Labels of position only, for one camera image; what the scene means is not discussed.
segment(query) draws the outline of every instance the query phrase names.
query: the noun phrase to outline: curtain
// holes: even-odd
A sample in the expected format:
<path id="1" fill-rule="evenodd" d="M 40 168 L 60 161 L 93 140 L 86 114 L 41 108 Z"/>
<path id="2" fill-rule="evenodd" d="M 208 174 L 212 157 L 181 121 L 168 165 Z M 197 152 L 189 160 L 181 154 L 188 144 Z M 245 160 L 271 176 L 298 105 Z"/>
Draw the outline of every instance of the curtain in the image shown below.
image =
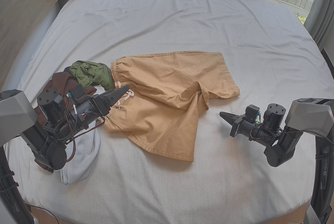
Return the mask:
<path id="1" fill-rule="evenodd" d="M 326 37 L 330 33 L 334 18 L 334 0 L 314 0 L 304 27 L 317 43 L 320 51 L 326 45 Z"/>

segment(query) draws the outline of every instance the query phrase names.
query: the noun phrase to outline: white drawstring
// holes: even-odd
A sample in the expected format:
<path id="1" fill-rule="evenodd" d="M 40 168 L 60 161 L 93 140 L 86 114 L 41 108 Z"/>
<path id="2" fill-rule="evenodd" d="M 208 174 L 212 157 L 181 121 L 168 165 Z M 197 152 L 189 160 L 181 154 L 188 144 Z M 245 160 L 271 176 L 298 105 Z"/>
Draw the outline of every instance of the white drawstring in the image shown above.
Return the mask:
<path id="1" fill-rule="evenodd" d="M 119 81 L 117 82 L 117 85 L 118 85 L 118 88 L 121 88 L 121 83 Z M 135 93 L 131 89 L 129 89 L 126 92 L 126 94 L 127 94 L 127 96 L 125 97 L 124 101 L 126 101 L 129 97 L 133 97 L 135 95 Z M 118 105 L 118 109 L 120 109 L 121 108 L 121 103 L 120 103 L 119 100 L 117 101 L 117 105 Z"/>

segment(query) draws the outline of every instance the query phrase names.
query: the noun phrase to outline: bed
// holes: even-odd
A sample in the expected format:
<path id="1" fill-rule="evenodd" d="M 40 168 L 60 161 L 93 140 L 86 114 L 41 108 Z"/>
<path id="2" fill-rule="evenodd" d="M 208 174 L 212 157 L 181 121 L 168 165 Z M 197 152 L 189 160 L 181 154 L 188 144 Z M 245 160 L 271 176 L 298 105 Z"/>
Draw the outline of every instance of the bed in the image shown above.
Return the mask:
<path id="1" fill-rule="evenodd" d="M 89 176 L 62 185 L 34 163 L 21 138 L 6 154 L 25 201 L 71 223 L 264 223 L 312 196 L 315 139 L 304 134 L 291 160 L 273 168 L 264 147 L 229 136 L 220 111 L 288 109 L 301 97 L 334 98 L 334 80 L 292 11 L 266 0 L 69 0 L 21 78 L 33 106 L 53 73 L 77 60 L 172 51 L 222 52 L 240 96 L 210 100 L 199 119 L 194 163 L 143 151 L 99 128 Z"/>

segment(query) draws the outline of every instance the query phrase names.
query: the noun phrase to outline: mattress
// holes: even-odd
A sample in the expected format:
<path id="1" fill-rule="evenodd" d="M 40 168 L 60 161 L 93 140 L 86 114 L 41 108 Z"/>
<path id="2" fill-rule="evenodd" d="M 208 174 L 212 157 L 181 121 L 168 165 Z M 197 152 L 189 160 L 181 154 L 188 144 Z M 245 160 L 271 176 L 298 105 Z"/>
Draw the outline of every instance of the mattress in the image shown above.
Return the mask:
<path id="1" fill-rule="evenodd" d="M 89 176 L 62 185 L 34 163 L 25 142 L 6 145 L 25 201 L 72 223 L 262 223 L 306 203 L 313 190 L 315 138 L 304 134 L 294 156 L 270 167 L 264 147 L 220 111 L 249 104 L 286 109 L 303 97 L 334 98 L 334 80 L 317 45 L 284 5 L 266 0 L 69 0 L 30 60 L 18 86 L 36 97 L 55 72 L 76 60 L 172 51 L 222 52 L 240 96 L 209 101 L 199 119 L 194 162 L 143 151 L 99 128 Z"/>

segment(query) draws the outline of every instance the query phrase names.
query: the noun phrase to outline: brown garment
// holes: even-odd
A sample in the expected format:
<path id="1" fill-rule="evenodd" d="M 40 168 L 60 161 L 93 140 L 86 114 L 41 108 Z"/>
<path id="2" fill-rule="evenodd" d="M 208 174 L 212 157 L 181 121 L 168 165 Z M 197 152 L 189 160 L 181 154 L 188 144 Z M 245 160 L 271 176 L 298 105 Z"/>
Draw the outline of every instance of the brown garment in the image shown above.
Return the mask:
<path id="1" fill-rule="evenodd" d="M 75 77 L 71 76 L 67 72 L 54 73 L 52 75 L 52 79 L 43 88 L 43 91 L 47 88 L 57 88 L 59 92 L 68 93 L 69 89 L 73 88 L 77 84 L 78 84 L 78 81 L 75 79 Z M 88 95 L 93 95 L 95 91 L 96 91 L 96 88 L 94 88 L 93 86 L 89 86 L 86 88 L 86 94 Z M 72 103 L 69 102 L 69 105 L 67 107 L 70 109 L 72 107 Z M 38 116 L 37 120 L 39 124 L 43 126 L 46 122 L 46 118 L 43 112 L 38 106 L 35 108 L 35 112 L 37 113 L 37 116 Z"/>
<path id="2" fill-rule="evenodd" d="M 189 162 L 208 100 L 240 95 L 221 53 L 127 56 L 111 64 L 111 73 L 116 87 L 129 84 L 135 95 L 111 108 L 106 128 L 150 153 Z"/>

